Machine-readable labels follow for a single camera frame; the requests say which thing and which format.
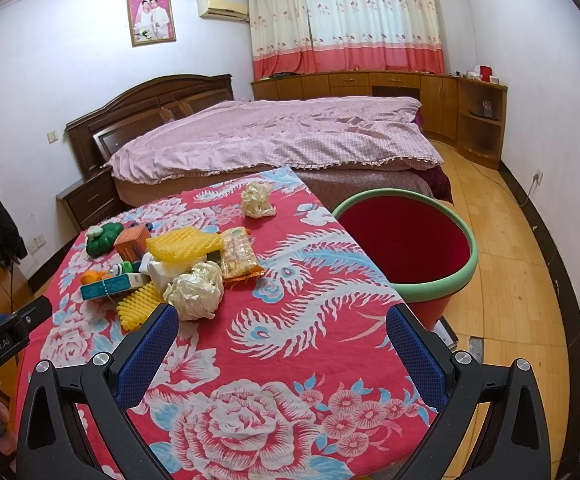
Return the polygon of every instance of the curtain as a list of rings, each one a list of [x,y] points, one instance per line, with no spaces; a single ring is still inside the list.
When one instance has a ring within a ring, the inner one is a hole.
[[[307,0],[249,0],[255,79],[316,72]]]
[[[444,73],[435,0],[307,0],[317,72]]]
[[[255,78],[278,72],[444,73],[435,0],[249,0]]]

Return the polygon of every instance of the black baseboard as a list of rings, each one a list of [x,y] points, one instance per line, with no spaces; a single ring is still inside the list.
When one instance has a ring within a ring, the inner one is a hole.
[[[33,294],[38,291],[47,280],[52,278],[57,270],[59,270],[59,267],[61,267],[61,262],[64,260],[65,255],[68,254],[68,251],[76,239],[77,237],[74,237],[61,249],[56,251],[51,256],[51,258],[30,277],[28,280],[28,286]]]
[[[570,384],[569,416],[565,445],[556,475],[557,478],[561,478],[566,473],[571,473],[580,461],[580,309],[561,255],[534,204],[528,200],[527,193],[503,162],[499,167],[499,173],[505,180],[507,187],[512,191],[516,201],[519,204],[526,204],[522,211],[533,228],[540,251],[548,264],[566,332]]]

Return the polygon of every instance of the green trash can rim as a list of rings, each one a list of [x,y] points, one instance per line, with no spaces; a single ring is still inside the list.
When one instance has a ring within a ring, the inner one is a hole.
[[[403,198],[409,198],[410,200],[416,200],[417,202],[422,202],[434,207],[436,210],[443,213],[458,225],[460,230],[465,235],[468,241],[468,245],[470,246],[470,258],[468,259],[467,263],[450,276],[427,283],[392,283],[391,285],[399,293],[401,298],[403,298],[403,301],[406,303],[420,303],[422,301],[439,300],[440,298],[445,298],[447,296],[451,296],[452,294],[456,294],[458,291],[465,288],[465,286],[470,283],[470,280],[474,276],[474,272],[476,271],[476,264],[478,264],[478,246],[476,244],[476,238],[474,238],[472,229],[470,229],[470,227],[460,216],[458,216],[454,211],[438,202],[437,200],[429,198],[428,196],[422,195],[420,193],[415,193],[414,191],[407,191],[404,189],[371,189],[369,191],[358,193],[343,201],[334,210],[332,215],[336,220],[339,220],[341,215],[350,209],[353,205],[356,205],[359,202],[363,202],[369,198],[375,198],[379,196],[399,196]]]

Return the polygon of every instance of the table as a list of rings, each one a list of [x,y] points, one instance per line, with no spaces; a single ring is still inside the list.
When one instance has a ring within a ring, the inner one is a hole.
[[[241,190],[253,180],[273,184],[275,217],[243,217]],[[228,285],[215,319],[180,324],[144,399],[128,412],[175,479],[347,480],[404,461],[417,447],[436,413],[386,336],[385,313],[402,300],[289,168],[183,192],[113,221],[152,222],[155,235],[244,225],[266,269]],[[84,247],[81,233],[46,292],[54,314],[22,359],[17,420],[40,359],[84,364],[124,337],[114,304],[83,301],[79,290],[82,272],[120,258],[93,260]],[[104,471],[121,478],[87,407],[80,414]]]

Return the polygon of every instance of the metal screw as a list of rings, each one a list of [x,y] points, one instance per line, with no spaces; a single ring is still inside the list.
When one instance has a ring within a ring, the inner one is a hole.
[[[462,365],[469,365],[472,362],[472,356],[467,352],[456,352],[456,360]]]
[[[49,367],[50,364],[48,361],[41,361],[36,365],[36,371],[42,374],[43,372],[47,371]]]
[[[95,366],[103,366],[108,361],[110,361],[110,356],[105,352],[101,352],[100,354],[95,355],[92,359],[92,362]]]
[[[521,370],[523,370],[524,372],[527,372],[527,371],[528,371],[528,370],[531,368],[531,366],[530,366],[530,363],[529,363],[529,362],[527,362],[525,359],[519,359],[519,360],[516,362],[516,365],[517,365],[519,368],[521,368]]]

